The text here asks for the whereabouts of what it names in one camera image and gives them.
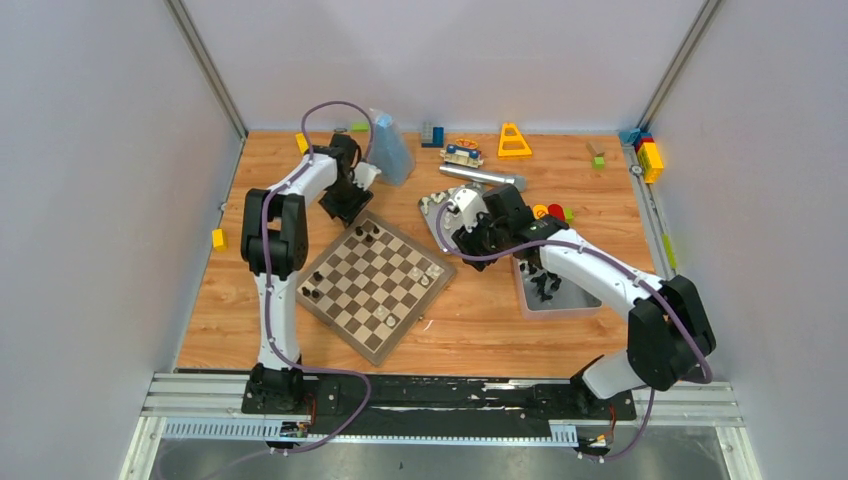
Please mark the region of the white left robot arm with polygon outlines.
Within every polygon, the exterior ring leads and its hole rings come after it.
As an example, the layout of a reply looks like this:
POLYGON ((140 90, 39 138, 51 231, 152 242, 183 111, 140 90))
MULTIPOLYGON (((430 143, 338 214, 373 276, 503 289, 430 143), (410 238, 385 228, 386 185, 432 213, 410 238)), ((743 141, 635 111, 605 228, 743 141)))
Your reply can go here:
POLYGON ((259 291, 262 335, 248 387, 255 396, 267 394, 283 413, 298 411, 306 400, 295 297, 308 257, 307 207, 317 200, 330 218, 349 226, 373 198, 369 187, 378 173, 351 136, 336 133, 327 146, 309 147, 282 180, 246 194, 240 252, 259 291))

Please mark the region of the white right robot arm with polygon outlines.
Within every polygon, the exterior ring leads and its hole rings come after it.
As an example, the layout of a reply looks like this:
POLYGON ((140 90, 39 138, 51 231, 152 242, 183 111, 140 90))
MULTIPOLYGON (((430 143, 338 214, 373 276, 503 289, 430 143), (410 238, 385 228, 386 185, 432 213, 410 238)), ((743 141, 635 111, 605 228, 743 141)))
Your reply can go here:
POLYGON ((635 388, 666 391, 680 381, 713 381, 707 357, 716 338, 690 279, 664 279, 620 261, 567 222, 537 216, 512 185, 485 193, 460 189, 439 208, 437 217, 446 216, 461 224, 445 247, 476 270, 512 256, 576 284, 626 321, 626 347, 571 379, 571 403, 580 415, 596 417, 611 397, 635 388))

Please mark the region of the grey tray white pieces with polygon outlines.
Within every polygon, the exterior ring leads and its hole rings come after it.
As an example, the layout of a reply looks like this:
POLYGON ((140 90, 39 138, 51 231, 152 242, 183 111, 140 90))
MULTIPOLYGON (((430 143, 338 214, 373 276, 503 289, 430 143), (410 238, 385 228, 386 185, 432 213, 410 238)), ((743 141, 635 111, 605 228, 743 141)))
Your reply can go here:
POLYGON ((439 216, 439 210, 441 207, 452 200, 455 197, 455 194, 462 189, 469 189, 481 193, 483 191, 483 186, 476 182, 466 183, 432 193, 428 196, 421 197, 418 200, 418 208, 425 219, 430 232, 434 236, 437 235, 438 229, 442 231, 445 237, 448 237, 450 232, 463 227, 462 219, 458 214, 447 212, 442 217, 439 216))

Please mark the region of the wooden chess board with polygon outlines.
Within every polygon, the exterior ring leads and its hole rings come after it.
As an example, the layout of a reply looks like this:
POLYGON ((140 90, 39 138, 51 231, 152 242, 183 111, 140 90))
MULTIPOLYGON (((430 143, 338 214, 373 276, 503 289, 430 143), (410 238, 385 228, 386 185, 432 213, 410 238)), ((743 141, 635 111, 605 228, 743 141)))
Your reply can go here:
POLYGON ((366 211, 298 273, 296 300, 379 367, 455 275, 441 255, 366 211))

